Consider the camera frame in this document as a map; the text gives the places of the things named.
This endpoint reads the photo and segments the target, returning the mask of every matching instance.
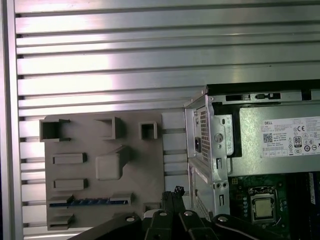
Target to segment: metal bracket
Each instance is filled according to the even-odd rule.
[[[234,125],[232,115],[216,115],[216,118],[220,119],[220,123],[224,126],[225,130],[225,144],[226,144],[226,155],[230,156],[235,151],[234,145]]]
[[[196,156],[195,151],[195,133],[194,133],[194,109],[185,109],[185,131],[186,131],[186,144],[188,158]]]
[[[226,128],[215,116],[212,100],[205,96],[210,137],[211,177],[213,181],[214,215],[230,214],[229,182],[227,168]]]

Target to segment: metal mesh grille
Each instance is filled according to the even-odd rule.
[[[203,161],[208,162],[209,161],[208,153],[210,151],[210,139],[209,139],[208,125],[207,125],[206,111],[200,112],[200,124],[201,124],[201,147],[202,147]]]
[[[204,205],[204,203],[201,201],[201,199],[198,196],[196,197],[196,207],[203,214],[205,219],[207,219],[209,222],[211,222],[209,210],[206,208],[206,206]]]

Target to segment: motherboard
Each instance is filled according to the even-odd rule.
[[[230,213],[290,239],[286,176],[229,178]]]

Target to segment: ribbed metal surface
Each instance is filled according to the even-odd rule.
[[[204,108],[200,112],[200,126],[201,126],[201,153],[202,159],[205,162],[209,162],[208,153],[210,152],[210,136],[209,136],[209,128],[208,128],[208,121],[207,121],[207,111]]]
[[[163,109],[165,186],[188,184],[183,103],[209,83],[320,78],[318,3],[16,0],[25,239],[76,234],[46,232],[40,119]]]
[[[196,197],[196,207],[203,214],[204,218],[211,222],[209,210],[206,208],[200,197]]]

